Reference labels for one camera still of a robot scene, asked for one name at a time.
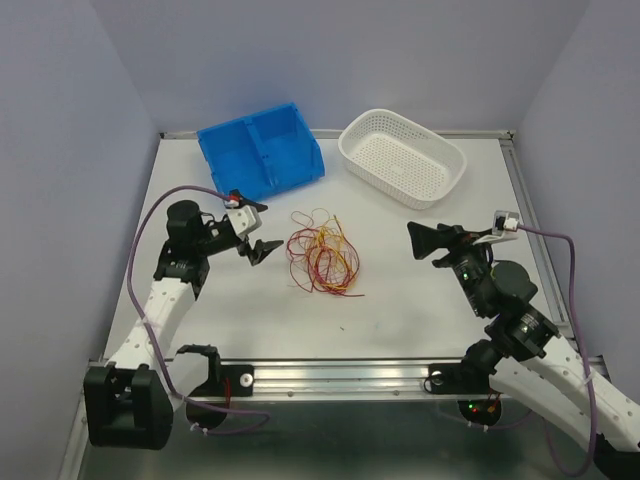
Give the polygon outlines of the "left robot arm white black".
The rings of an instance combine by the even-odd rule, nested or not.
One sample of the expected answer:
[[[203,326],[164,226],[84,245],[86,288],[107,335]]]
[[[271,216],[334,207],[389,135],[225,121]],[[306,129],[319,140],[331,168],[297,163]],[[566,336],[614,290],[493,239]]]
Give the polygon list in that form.
[[[234,249],[253,266],[281,241],[250,241],[262,222],[264,204],[239,190],[219,194],[225,213],[217,219],[193,200],[167,209],[167,238],[145,302],[130,298],[137,319],[105,364],[90,367],[83,380],[90,443],[95,447],[160,450],[168,442],[174,413],[189,405],[208,415],[191,430],[223,436],[227,416],[250,416],[232,408],[233,380],[212,345],[184,345],[172,362],[166,355],[179,325],[199,299],[210,257]]]

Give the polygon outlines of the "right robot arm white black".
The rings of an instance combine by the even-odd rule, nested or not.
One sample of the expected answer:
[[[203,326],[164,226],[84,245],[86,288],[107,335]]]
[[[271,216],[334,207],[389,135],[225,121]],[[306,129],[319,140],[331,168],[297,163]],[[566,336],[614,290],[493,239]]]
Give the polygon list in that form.
[[[493,257],[492,244],[524,230],[518,214],[498,211],[484,231],[460,225],[407,224],[413,256],[439,249],[434,267],[453,271],[476,317],[488,320],[485,338],[457,363],[432,364],[423,381],[432,395],[459,395],[469,425],[498,423],[498,403],[473,405],[474,395],[506,395],[555,425],[586,451],[584,473],[595,466],[609,479],[639,476],[639,405],[590,364],[577,326],[568,340],[531,303],[538,292],[526,269]]]

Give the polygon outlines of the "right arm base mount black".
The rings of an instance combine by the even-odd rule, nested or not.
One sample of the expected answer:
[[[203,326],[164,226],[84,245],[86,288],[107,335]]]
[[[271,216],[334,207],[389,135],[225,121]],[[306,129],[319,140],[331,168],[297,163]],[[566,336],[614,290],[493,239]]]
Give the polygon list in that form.
[[[464,362],[431,363],[423,389],[433,395],[487,395],[499,391],[498,374],[490,375]]]

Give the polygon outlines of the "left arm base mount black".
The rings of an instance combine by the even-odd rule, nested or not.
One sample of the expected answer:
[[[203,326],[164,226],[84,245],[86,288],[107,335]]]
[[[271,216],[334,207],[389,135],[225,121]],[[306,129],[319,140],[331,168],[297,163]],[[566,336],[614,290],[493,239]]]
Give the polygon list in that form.
[[[247,398],[253,395],[254,366],[225,363],[212,345],[183,345],[168,370],[176,389],[188,396]]]

